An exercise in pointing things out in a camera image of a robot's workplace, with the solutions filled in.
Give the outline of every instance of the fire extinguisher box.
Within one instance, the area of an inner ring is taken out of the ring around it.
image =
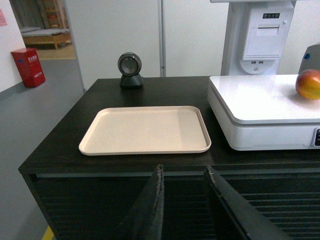
[[[11,54],[25,87],[34,88],[45,82],[46,78],[35,48],[21,48],[12,51]]]

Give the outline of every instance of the white panel wall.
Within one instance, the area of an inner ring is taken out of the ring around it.
[[[25,48],[25,43],[9,0],[1,0],[0,9],[7,22],[6,26],[0,26],[0,92],[2,92],[22,82],[11,52]]]
[[[228,3],[164,0],[166,75],[219,76]],[[278,74],[297,74],[308,46],[320,42],[320,1],[297,1]]]
[[[320,1],[297,1],[278,74],[298,74],[307,47],[320,43]]]
[[[164,0],[167,77],[220,75],[228,6]]]
[[[125,52],[142,61],[143,77],[160,76],[158,2],[155,0],[65,0],[84,87],[120,78]]]

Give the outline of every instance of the beige tray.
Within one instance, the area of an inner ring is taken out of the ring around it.
[[[202,153],[211,146],[205,123],[193,106],[103,109],[79,150],[89,156]]]

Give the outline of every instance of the white scale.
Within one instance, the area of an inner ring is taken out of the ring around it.
[[[212,76],[208,101],[238,151],[320,149],[320,100],[299,96],[297,75]]]

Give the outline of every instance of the floor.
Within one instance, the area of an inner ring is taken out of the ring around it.
[[[41,240],[48,224],[18,167],[84,94],[76,59],[42,60],[46,81],[0,93],[0,239]]]
[[[36,48],[40,60],[76,59],[75,46],[67,43],[55,49],[53,44],[28,45],[28,48]]]
[[[54,47],[51,48],[41,48],[37,51],[40,60],[53,60],[53,59],[76,59],[75,48],[72,43],[65,46],[61,46],[58,49]]]

